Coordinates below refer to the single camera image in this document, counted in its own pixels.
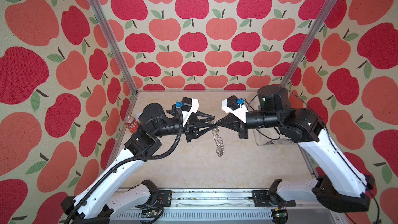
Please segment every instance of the patterned side wall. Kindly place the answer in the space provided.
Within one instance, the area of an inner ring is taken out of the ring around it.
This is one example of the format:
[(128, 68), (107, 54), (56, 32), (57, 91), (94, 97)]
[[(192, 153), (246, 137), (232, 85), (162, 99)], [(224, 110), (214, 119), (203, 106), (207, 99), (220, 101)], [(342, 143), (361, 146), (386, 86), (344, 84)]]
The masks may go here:
[[(375, 177), (372, 194), (381, 206), (380, 219), (397, 224), (398, 0), (345, 1), (343, 21), (330, 29), (326, 20), (329, 28), (324, 26), (316, 37), (319, 56), (315, 61), (306, 57), (299, 64), (302, 80), (289, 86), (327, 122), (351, 163)], [(294, 107), (303, 107), (293, 95), (290, 99)], [(323, 174), (320, 167), (316, 170)], [(371, 201), (367, 213), (348, 215), (358, 224), (370, 224), (376, 220), (376, 204)]]
[(123, 124), (131, 93), (84, 1), (0, 0), (1, 224), (64, 220)]
[[(255, 90), (286, 73), (324, 1), (109, 0), (102, 5), (111, 25), (124, 29), (124, 36), (115, 36), (139, 90)], [(101, 46), (102, 33), (96, 39)], [(315, 41), (309, 56), (319, 51)]]

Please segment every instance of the coca-cola can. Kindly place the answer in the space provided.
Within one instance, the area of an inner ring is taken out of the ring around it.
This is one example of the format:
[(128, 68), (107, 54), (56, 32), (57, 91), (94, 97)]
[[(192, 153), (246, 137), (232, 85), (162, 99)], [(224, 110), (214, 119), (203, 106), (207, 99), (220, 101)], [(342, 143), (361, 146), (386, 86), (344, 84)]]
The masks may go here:
[(125, 118), (125, 124), (127, 126), (127, 129), (131, 132), (134, 133), (137, 131), (138, 128), (138, 122), (135, 120), (133, 116), (127, 116)]

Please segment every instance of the blue connector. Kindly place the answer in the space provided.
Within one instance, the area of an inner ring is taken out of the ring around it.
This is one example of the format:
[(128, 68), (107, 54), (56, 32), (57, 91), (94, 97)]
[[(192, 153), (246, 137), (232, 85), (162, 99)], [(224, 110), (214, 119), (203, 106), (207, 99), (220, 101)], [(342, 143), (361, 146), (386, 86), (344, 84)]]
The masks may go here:
[(243, 104), (243, 103), (244, 103), (244, 101), (243, 101), (243, 99), (242, 99), (242, 98), (240, 98), (240, 99), (237, 99), (237, 100), (236, 100), (236, 103), (238, 103), (238, 104), (240, 105), (240, 104)]

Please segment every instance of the metal chain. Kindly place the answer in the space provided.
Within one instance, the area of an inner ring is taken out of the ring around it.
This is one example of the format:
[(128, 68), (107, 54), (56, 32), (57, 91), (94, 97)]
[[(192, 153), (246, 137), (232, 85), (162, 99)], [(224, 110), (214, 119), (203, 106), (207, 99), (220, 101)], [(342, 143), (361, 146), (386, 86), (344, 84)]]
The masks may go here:
[(217, 126), (216, 128), (212, 129), (211, 132), (213, 133), (214, 141), (216, 142), (216, 153), (219, 157), (224, 154), (224, 141), (222, 137), (218, 134), (220, 128)]

